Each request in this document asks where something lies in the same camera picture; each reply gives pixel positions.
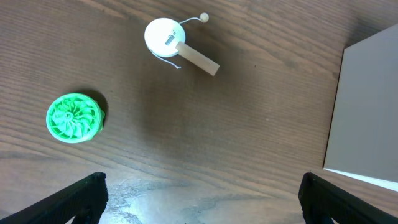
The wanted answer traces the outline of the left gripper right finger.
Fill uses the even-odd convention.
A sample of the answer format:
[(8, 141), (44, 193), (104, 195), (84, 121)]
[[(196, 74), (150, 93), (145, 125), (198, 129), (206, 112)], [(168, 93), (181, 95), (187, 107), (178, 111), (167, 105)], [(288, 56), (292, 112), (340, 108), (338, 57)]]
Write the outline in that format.
[(397, 218), (307, 172), (298, 199), (306, 224), (397, 224)]

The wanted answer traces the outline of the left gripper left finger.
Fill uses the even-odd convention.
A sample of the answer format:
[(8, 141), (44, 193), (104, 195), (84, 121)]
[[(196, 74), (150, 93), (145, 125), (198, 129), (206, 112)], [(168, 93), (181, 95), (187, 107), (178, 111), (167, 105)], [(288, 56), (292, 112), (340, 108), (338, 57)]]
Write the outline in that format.
[(1, 219), (1, 223), (97, 224), (106, 208), (106, 174), (94, 172), (49, 197)]

